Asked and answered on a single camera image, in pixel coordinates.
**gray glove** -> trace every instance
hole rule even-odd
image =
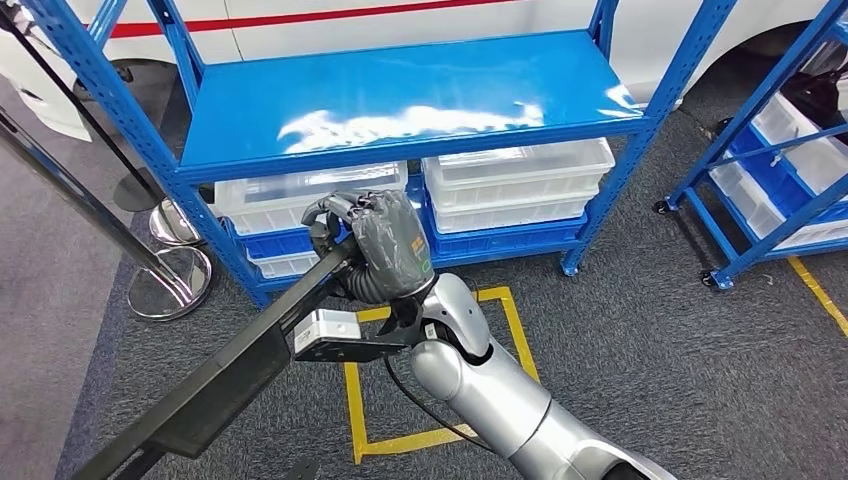
[[[317,221],[325,213],[326,225]],[[336,192],[307,207],[301,223],[310,227],[319,254],[338,234],[336,217],[350,225],[365,258],[342,280],[357,300],[385,303],[412,295],[433,280],[427,237],[402,191]]]

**stacked plastic bin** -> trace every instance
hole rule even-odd
[[[731,154],[804,137],[818,127],[781,94],[776,94],[736,137]],[[754,241],[848,173],[848,147],[820,138],[778,155],[761,154],[719,166],[710,176],[744,217],[740,222]],[[775,250],[848,237],[848,197],[819,214]]]
[[[215,207],[263,277],[287,277],[318,262],[300,223],[312,202],[338,190],[402,190],[406,183],[406,162],[232,180],[215,184]]]
[[[586,203],[614,165],[603,138],[424,159],[431,243],[441,254],[471,248],[472,238],[489,250],[501,240],[509,248],[529,238],[525,225],[535,225],[526,230],[534,235],[550,227],[552,241],[573,238],[586,221]]]

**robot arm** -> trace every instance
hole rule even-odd
[[[359,357],[370,361],[410,346],[412,370],[424,389],[444,401],[524,477],[674,479],[650,460],[595,433],[524,372],[492,338],[467,285],[452,274],[432,274],[423,229],[401,192],[335,194],[316,202],[304,223],[316,232],[332,230],[334,227],[316,223],[318,213],[329,213],[329,223],[334,216],[344,219],[356,236],[364,263],[351,266],[351,272],[391,285],[392,296],[378,301],[392,300],[389,323],[393,329],[363,341],[354,314],[319,310],[295,329],[296,359],[351,361]],[[316,250],[321,253],[325,246],[316,245]],[[392,265],[404,265],[407,270],[398,271]],[[376,297],[358,296],[354,289],[363,285],[343,285],[354,298],[367,302]],[[341,323],[346,325],[342,329],[347,332],[345,339],[338,336]],[[371,355],[357,355],[360,341],[378,346],[374,349],[369,344]]]

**blue storage bin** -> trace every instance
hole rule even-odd
[[[250,257],[255,259],[312,251],[308,228],[240,236],[238,240],[247,249]]]
[[[733,140],[731,153],[750,152],[769,145],[755,127],[748,125]],[[754,155],[739,160],[739,164],[754,177],[754,180],[765,190],[774,206],[784,217],[789,217],[798,209],[815,198],[816,194],[798,175],[792,163],[779,157],[774,166],[775,156],[770,153]],[[831,205],[810,224],[831,222],[848,219],[848,202]]]
[[[430,248],[437,257],[491,254],[528,247],[557,247],[574,240],[587,222],[584,213],[580,218],[445,234],[436,230],[429,202],[421,209],[421,217]]]

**transparent storage box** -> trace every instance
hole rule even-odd
[[[492,202],[471,207],[441,208],[433,205],[436,230],[439,233],[467,232],[487,228],[548,222],[583,215],[583,209],[595,195],[598,187],[589,192],[578,192],[533,202]]]
[[[337,190],[406,188],[406,162],[315,170],[215,184],[215,207],[239,235],[298,228],[304,209]]]
[[[766,237],[786,221],[762,187],[740,165],[721,165],[710,171],[710,176],[742,213],[758,238]],[[848,220],[807,225],[781,242],[775,250],[838,240],[847,236]]]
[[[441,209],[591,192],[614,165],[604,138],[443,155],[423,162],[430,197]]]
[[[811,135],[818,127],[780,93],[751,122],[770,144]],[[835,138],[819,138],[784,154],[810,189],[820,194],[848,174],[848,147]]]
[[[251,258],[250,254],[248,254],[247,259],[259,267],[264,278],[302,275],[320,260],[315,252],[293,253],[279,257],[257,259]]]

